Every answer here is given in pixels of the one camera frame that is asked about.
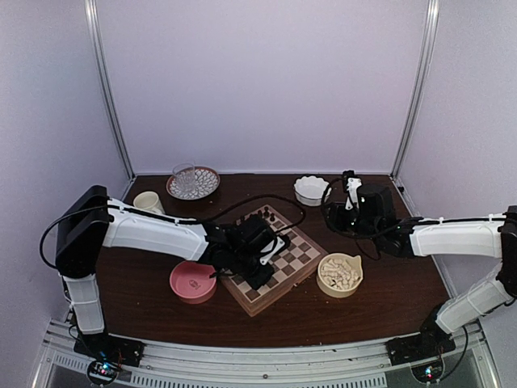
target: cup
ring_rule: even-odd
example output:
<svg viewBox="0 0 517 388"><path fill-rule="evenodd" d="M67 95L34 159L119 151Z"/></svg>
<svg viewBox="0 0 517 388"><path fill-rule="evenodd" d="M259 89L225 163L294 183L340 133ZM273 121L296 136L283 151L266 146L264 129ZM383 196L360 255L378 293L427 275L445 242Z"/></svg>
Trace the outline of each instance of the cup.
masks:
<svg viewBox="0 0 517 388"><path fill-rule="evenodd" d="M172 170L178 190L193 192L195 189L195 166L192 163L179 164Z"/></svg>
<svg viewBox="0 0 517 388"><path fill-rule="evenodd" d="M146 212L165 214L160 197L156 192L141 192L135 197L132 204L135 208Z"/></svg>

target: brown tabletop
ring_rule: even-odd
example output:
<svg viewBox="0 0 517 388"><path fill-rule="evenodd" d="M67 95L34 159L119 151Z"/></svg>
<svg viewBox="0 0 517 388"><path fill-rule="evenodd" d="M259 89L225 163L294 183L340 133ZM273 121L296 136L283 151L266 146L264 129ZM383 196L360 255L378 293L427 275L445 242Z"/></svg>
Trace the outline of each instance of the brown tabletop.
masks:
<svg viewBox="0 0 517 388"><path fill-rule="evenodd" d="M168 214L208 217L233 203L263 193L294 198L292 185L299 175L223 175L211 196L181 201L166 193L167 176L141 176L126 202L140 192L160 195ZM393 189L399 217L408 212L390 179L365 175L363 182ZM336 185L332 199L343 200ZM224 216L233 221L242 214L269 203L291 221L299 210L275 200L259 200ZM328 252L358 255L354 241L330 232L318 209L307 208L300 228ZM370 255L369 241L361 245ZM167 255L133 249L103 249L98 281L108 330L113 334L179 344L222 347L286 347L344 344L404 335L418 330L431 309L448 299L431 258L397 259L383 255L381 261L364 258L364 281L349 298L326 296L314 275L292 289L272 306L251 318L224 286L201 305L182 303L169 286L169 275L180 260Z"/></svg>

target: yellow bowl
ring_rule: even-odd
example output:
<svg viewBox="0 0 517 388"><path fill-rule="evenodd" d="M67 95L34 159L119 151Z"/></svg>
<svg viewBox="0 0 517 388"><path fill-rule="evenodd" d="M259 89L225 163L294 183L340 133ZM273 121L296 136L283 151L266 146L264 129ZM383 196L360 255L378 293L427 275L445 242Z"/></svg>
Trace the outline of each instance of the yellow bowl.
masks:
<svg viewBox="0 0 517 388"><path fill-rule="evenodd" d="M322 268L325 263L327 263L330 259L345 259L348 265L351 266L352 269L356 270L359 273L359 279L354 287L351 289L334 289L330 287L325 281L322 279ZM350 297L355 291L357 291L359 285L363 281L363 267L361 267L361 256L352 257L349 255L345 255L344 253L331 253L330 255L325 256L320 264L317 266L317 285L327 295L331 297Z"/></svg>

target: white mug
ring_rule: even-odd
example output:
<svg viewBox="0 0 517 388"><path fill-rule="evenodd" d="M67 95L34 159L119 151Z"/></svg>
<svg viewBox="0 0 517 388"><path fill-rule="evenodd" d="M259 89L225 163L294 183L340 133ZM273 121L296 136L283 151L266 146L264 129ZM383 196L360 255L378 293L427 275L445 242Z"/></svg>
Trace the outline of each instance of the white mug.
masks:
<svg viewBox="0 0 517 388"><path fill-rule="evenodd" d="M146 212L165 214L160 197L156 192L141 192L135 197L132 205Z"/></svg>

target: wooden chessboard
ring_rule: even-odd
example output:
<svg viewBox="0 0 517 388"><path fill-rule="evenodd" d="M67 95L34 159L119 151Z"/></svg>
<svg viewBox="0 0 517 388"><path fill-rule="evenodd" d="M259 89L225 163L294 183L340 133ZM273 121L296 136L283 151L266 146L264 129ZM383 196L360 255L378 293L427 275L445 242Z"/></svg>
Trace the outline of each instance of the wooden chessboard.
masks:
<svg viewBox="0 0 517 388"><path fill-rule="evenodd" d="M265 208L268 208L269 213L275 214L274 221L267 219L274 231L291 224L270 205L264 205L252 213L258 213L259 211L264 213ZM269 263L275 269L275 273L260 289L252 289L239 275L221 278L223 285L250 317L264 311L288 293L292 287L302 282L316 270L320 260L327 255L323 248L298 227L285 230L282 234L289 236L291 245L269 260Z"/></svg>

